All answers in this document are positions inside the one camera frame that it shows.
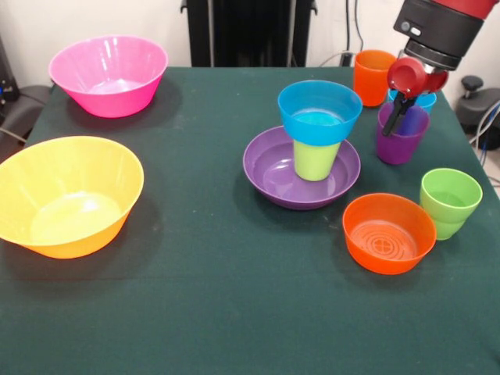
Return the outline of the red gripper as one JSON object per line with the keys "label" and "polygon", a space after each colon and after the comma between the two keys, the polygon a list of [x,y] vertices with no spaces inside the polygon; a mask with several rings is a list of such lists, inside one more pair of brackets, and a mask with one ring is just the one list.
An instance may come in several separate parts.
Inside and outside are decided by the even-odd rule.
{"label": "red gripper", "polygon": [[448,80],[448,71],[428,66],[416,58],[397,59],[387,72],[387,83],[391,90],[396,90],[393,109],[386,120],[382,134],[390,136],[397,126],[400,116],[416,103],[417,97],[439,91]]}

